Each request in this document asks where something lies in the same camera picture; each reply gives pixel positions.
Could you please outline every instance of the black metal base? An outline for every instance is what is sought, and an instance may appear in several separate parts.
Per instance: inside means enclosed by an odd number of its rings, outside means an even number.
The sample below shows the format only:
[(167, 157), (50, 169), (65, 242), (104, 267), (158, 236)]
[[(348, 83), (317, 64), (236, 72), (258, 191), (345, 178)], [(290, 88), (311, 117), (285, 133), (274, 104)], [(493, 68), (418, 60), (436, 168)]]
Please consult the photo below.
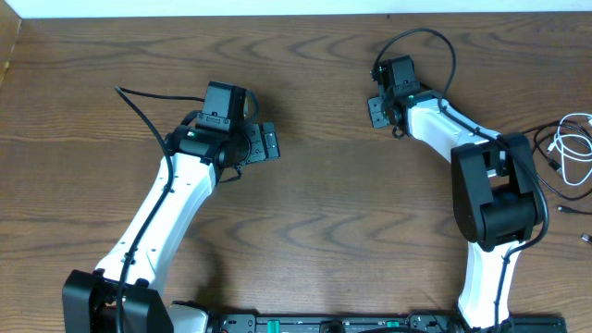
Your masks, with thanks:
[[(223, 314), (219, 316), (224, 333), (469, 333), (493, 332), (493, 328), (465, 329), (456, 315), (415, 312), (400, 316), (260, 316)], [(502, 325), (503, 333), (566, 333), (565, 320), (559, 317), (514, 317)]]

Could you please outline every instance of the white arm segment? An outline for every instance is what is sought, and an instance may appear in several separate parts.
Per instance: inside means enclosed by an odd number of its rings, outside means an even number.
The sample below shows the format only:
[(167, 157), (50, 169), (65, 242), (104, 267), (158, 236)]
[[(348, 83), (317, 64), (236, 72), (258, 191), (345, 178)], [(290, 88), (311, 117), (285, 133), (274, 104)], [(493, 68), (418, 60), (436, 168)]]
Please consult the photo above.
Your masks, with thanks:
[[(465, 124), (475, 128), (479, 127), (471, 119), (453, 109), (448, 101), (443, 100), (442, 105), (448, 106), (446, 110)], [(462, 146), (465, 143), (479, 144), (487, 141), (474, 135), (468, 129), (440, 112), (437, 98), (420, 102), (409, 109), (407, 119), (410, 135), (429, 144), (449, 162), (452, 148)], [(500, 135), (491, 129), (481, 128), (480, 131), (493, 138)]]
[[(200, 157), (176, 153), (171, 159), (175, 173), (172, 191), (146, 229), (126, 280), (126, 283), (134, 284), (138, 278), (143, 278), (149, 282), (150, 289), (158, 290), (160, 294), (163, 294), (168, 268), (187, 227), (216, 185), (214, 167), (201, 163)], [(158, 201), (167, 177), (167, 161), (163, 158), (156, 181), (140, 210), (113, 250), (95, 268), (104, 269), (105, 278), (119, 281), (124, 254)]]
[[(520, 245), (518, 240), (501, 244), (487, 253), (476, 243), (469, 243), (469, 259), (466, 265), (464, 288), (459, 297), (459, 310), (470, 327), (492, 327), (495, 324), (494, 301), (500, 283), (502, 256), (511, 248)], [(520, 251), (510, 257), (506, 277), (499, 299), (499, 323), (508, 319), (508, 294), (512, 275)]]

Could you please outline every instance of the wooden table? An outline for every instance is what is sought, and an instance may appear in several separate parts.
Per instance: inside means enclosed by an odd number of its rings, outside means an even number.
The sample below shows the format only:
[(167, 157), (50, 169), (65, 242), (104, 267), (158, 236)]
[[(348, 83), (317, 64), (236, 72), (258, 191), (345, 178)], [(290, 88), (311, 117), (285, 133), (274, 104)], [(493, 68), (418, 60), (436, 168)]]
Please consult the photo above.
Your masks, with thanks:
[[(165, 303), (292, 314), (451, 309), (466, 242), (451, 211), (450, 167), (421, 142), (372, 129), (376, 54), (410, 28), (443, 32), (459, 58), (453, 103), (488, 128), (523, 130), (590, 111), (591, 18), (25, 20), (0, 91), (0, 331), (63, 330), (69, 272), (93, 270), (152, 185), (161, 153), (113, 87), (203, 95), (210, 80), (257, 93), (282, 157), (216, 188), (180, 245)], [(388, 56), (403, 54), (421, 80), (443, 87), (442, 42), (410, 37)], [(162, 133), (200, 107), (134, 101)], [(590, 331), (592, 248), (578, 240), (592, 233), (590, 218), (559, 214), (561, 201), (548, 199), (549, 234), (521, 254), (510, 307), (561, 313), (571, 332)]]

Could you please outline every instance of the wood grain tabletop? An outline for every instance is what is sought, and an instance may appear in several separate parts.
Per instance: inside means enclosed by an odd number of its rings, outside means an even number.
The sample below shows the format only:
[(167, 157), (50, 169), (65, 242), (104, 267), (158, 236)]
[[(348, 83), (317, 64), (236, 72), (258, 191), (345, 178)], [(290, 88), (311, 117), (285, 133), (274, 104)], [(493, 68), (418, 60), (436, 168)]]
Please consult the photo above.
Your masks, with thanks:
[[(166, 304), (450, 310), (467, 255), (450, 166), (421, 142), (372, 129), (366, 106), (377, 52), (417, 27), (453, 42), (449, 99), (487, 128), (590, 111), (589, 13), (24, 20), (0, 91), (0, 331), (62, 331), (68, 274), (94, 269), (152, 186), (161, 152), (114, 86), (203, 96), (210, 80), (257, 93), (282, 156), (207, 199), (171, 267)], [(443, 87), (441, 41), (415, 35), (386, 56), (407, 54), (420, 80)], [(163, 134), (201, 107), (133, 101)], [(592, 186), (566, 189), (540, 156), (536, 164), (568, 193)], [(558, 213), (563, 201), (546, 194), (549, 234), (520, 255), (510, 309), (561, 314), (571, 332), (590, 332), (592, 247), (579, 235), (592, 221)]]

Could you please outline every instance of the brown wooden surface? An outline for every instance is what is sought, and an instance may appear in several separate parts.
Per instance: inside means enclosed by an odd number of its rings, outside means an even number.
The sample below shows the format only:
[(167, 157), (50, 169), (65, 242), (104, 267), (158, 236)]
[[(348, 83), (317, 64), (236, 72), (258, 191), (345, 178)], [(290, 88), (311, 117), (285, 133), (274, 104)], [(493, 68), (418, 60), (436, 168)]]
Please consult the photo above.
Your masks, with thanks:
[(0, 88), (8, 70), (8, 60), (19, 35), (19, 28), (19, 16), (4, 0), (0, 0)]
[[(0, 92), (0, 331), (63, 329), (61, 288), (92, 271), (149, 191), (159, 148), (113, 87), (203, 95), (210, 80), (254, 90), (281, 159), (220, 185), (181, 243), (165, 301), (261, 313), (451, 309), (466, 242), (450, 167), (427, 146), (372, 129), (377, 51), (429, 26), (459, 68), (450, 99), (482, 125), (523, 130), (592, 105), (590, 14), (26, 20)], [(444, 45), (402, 41), (441, 87)], [(193, 103), (134, 99), (165, 133)], [(537, 158), (554, 184), (556, 174)], [(554, 208), (561, 201), (549, 195)], [(590, 209), (591, 201), (574, 205)], [(515, 313), (561, 313), (591, 331), (589, 217), (552, 209), (548, 236), (521, 254)]]

